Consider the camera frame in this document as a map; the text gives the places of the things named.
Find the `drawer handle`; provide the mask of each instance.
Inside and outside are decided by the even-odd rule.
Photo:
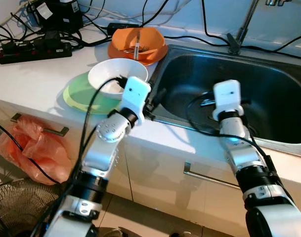
[[[11,118],[11,121],[12,121],[12,122],[17,122],[17,120],[18,120],[21,116],[22,116],[21,114],[16,113],[16,114]],[[44,130],[44,132],[50,132],[50,133],[52,133],[52,134],[54,134],[54,135],[57,135],[57,136],[60,136],[60,137],[64,137],[64,136],[67,134],[67,132],[69,131],[69,128],[63,127],[63,128],[61,129],[61,131],[56,131],[56,130],[52,130],[52,129],[49,129],[49,128],[44,128],[43,130]]]
[[[206,180],[206,181],[209,181],[209,182],[213,182],[213,183],[217,183],[217,184],[222,184],[224,186],[240,190],[240,187],[238,185],[231,184],[231,183],[219,180],[219,179],[211,178],[211,177],[205,176],[203,174],[198,174],[198,173],[192,172],[190,169],[191,169],[191,163],[188,163],[188,162],[184,163],[184,170],[183,170],[184,174],[193,176],[193,177],[198,178],[198,179],[203,179],[203,180]]]

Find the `orange bowl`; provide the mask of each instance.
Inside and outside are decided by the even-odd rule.
[[[137,39],[137,34],[140,32],[139,48],[144,46],[149,49],[138,54],[139,60],[146,59],[150,54],[165,45],[165,38],[162,34],[153,27],[145,28],[126,28],[118,29],[112,36],[112,44],[117,50],[134,49]],[[129,58],[133,58],[133,53],[127,53]]]

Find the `red plastic bag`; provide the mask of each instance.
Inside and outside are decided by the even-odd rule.
[[[72,165],[66,149],[56,135],[43,132],[45,126],[36,118],[21,116],[7,131],[17,140],[20,149],[3,133],[0,136],[0,155],[20,167],[31,179],[54,184],[28,159],[33,159],[52,179],[62,183],[69,177]]]

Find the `fan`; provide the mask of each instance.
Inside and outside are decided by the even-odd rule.
[[[31,179],[0,185],[0,237],[28,237],[43,212],[59,197],[58,185]]]

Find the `sink basin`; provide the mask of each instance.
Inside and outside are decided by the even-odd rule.
[[[301,66],[232,56],[225,53],[169,45],[169,51],[153,73],[152,99],[167,90],[154,111],[157,121],[191,128],[185,110],[189,102],[214,84],[235,79],[241,85],[242,104],[251,133],[263,147],[301,156]],[[218,129],[214,106],[190,109],[192,120],[205,131]]]

